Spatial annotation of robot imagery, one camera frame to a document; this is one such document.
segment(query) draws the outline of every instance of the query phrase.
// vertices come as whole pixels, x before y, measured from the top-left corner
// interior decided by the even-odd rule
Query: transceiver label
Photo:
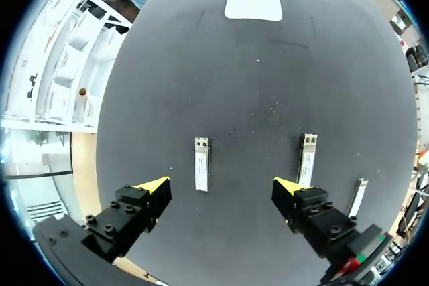
[[[309,186],[313,174],[314,152],[303,152],[301,159],[299,184]]]

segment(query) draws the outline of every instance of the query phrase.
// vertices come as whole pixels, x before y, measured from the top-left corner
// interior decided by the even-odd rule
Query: black tabletop
[[[316,133],[312,183],[346,211],[369,180],[360,230],[389,230],[416,145],[408,65],[372,0],[281,0],[280,22],[229,20],[226,0],[149,0],[101,109],[103,206],[123,184],[171,177],[172,201],[127,256],[181,285],[315,285],[328,263],[271,202]],[[194,138],[210,137],[211,187],[194,189]]]

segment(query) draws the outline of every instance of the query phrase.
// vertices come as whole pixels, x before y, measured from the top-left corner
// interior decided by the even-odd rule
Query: floor
[[[101,212],[99,190],[97,187],[97,173],[95,153],[97,135],[90,133],[73,133],[72,136],[72,164],[74,185],[82,215],[97,215]],[[119,268],[139,278],[156,282],[146,271],[138,267],[127,257],[117,258],[114,264]]]

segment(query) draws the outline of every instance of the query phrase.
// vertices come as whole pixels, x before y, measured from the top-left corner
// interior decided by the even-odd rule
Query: bolt
[[[317,214],[318,212],[319,212],[319,208],[317,207],[311,207],[310,209],[308,209],[309,214]]]
[[[114,228],[114,227],[112,227],[112,225],[107,224],[107,225],[105,226],[104,231],[105,231],[105,233],[106,233],[106,234],[108,234],[108,235],[112,235],[112,234],[114,234],[114,233],[115,233],[115,228]]]
[[[89,214],[88,216],[86,216],[86,221],[89,224],[94,224],[96,222],[95,217],[92,214]]]
[[[110,208],[112,209],[118,209],[120,207],[118,201],[111,201],[110,202]]]
[[[329,229],[329,232],[330,232],[330,234],[331,234],[331,235],[336,235],[336,234],[338,234],[340,231],[341,231],[341,228],[340,228],[340,227],[338,227],[338,226],[332,226],[332,227],[330,227],[330,229]]]
[[[128,205],[128,206],[125,207],[125,212],[128,213],[128,214],[133,214],[134,210],[135,209],[134,209],[133,206]]]

